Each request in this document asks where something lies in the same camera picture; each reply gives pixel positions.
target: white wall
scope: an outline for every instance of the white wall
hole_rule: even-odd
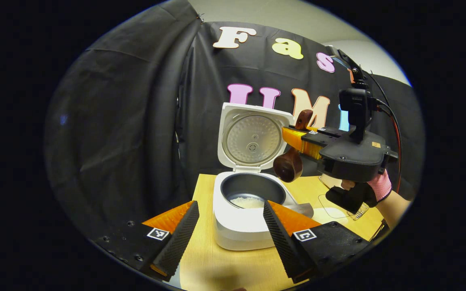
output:
[[[400,66],[375,42],[363,40],[338,40],[322,42],[324,46],[334,46],[345,52],[366,72],[373,71],[374,74],[386,76],[404,84],[409,84]]]
[[[188,0],[205,22],[236,21],[296,33],[332,45],[363,70],[409,84],[401,68],[367,35],[325,9],[301,0]]]

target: inner pot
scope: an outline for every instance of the inner pot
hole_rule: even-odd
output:
[[[231,201],[236,199],[238,202],[245,202],[255,198],[260,201],[270,200],[281,205],[286,197],[285,189],[280,184],[264,175],[252,173],[239,173],[227,177],[222,181],[220,191],[228,202],[239,208],[257,207],[242,207]]]

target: black ridged pad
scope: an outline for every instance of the black ridged pad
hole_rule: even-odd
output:
[[[153,260],[152,263],[158,269],[166,273],[167,276],[173,276],[175,274],[177,266],[188,246],[188,242],[192,237],[198,219],[199,206],[197,201],[194,201],[176,227],[174,234],[172,234],[172,238]]]
[[[267,200],[264,203],[264,219],[287,277],[295,278],[308,271],[312,267],[311,260],[307,256],[303,256],[304,253],[300,251],[300,246],[292,241]]]

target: wooden scoop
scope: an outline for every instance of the wooden scoop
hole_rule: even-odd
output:
[[[294,128],[299,131],[307,130],[312,114],[314,114],[312,110],[301,111]],[[299,151],[295,148],[290,148],[286,153],[275,158],[272,166],[280,180],[287,183],[298,179],[303,172],[303,162]]]

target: letter cutout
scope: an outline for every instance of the letter cutout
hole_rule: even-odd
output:
[[[340,131],[349,131],[350,123],[348,123],[348,111],[341,110],[341,105],[337,105],[339,111],[341,111],[341,119],[339,121],[339,130]]]
[[[333,59],[329,55],[325,55],[322,52],[318,52],[316,54],[316,57],[318,58],[318,66],[322,70],[325,70],[326,72],[330,73],[335,72],[335,68],[333,66]]]
[[[213,44],[214,48],[236,49],[239,44],[235,42],[235,39],[238,39],[240,42],[246,42],[248,40],[248,33],[256,35],[256,31],[252,28],[222,26],[220,30],[222,33],[218,41]]]
[[[253,87],[244,84],[230,84],[228,91],[229,103],[246,104],[248,102],[248,94],[253,92]]]
[[[294,59],[303,59],[303,55],[301,54],[301,46],[296,41],[286,38],[277,38],[276,42],[278,42],[278,44],[272,45],[273,51],[282,55],[289,55]]]
[[[355,81],[354,81],[354,74],[352,73],[352,70],[350,70],[350,69],[348,69],[348,68],[346,68],[346,69],[347,69],[348,72],[350,73],[350,82],[351,82],[352,84],[355,83]]]
[[[325,96],[320,96],[316,99],[316,103],[312,106],[310,102],[309,94],[303,89],[294,88],[292,89],[292,94],[294,95],[294,113],[293,116],[298,120],[298,116],[301,111],[305,109],[312,110],[311,121],[309,123],[310,127],[321,128],[325,126],[327,118],[327,109],[330,104],[330,99]]]
[[[260,93],[264,96],[264,107],[274,109],[274,102],[281,92],[275,88],[262,87]]]

